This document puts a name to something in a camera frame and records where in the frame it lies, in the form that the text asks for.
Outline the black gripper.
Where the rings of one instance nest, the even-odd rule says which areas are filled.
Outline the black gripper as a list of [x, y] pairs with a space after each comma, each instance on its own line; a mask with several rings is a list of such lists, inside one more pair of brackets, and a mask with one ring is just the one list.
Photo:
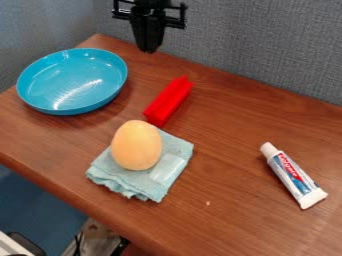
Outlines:
[[186, 28], [186, 10], [187, 5], [174, 5], [172, 0], [114, 0], [112, 17], [130, 21], [138, 48], [154, 53], [162, 45], [166, 27]]

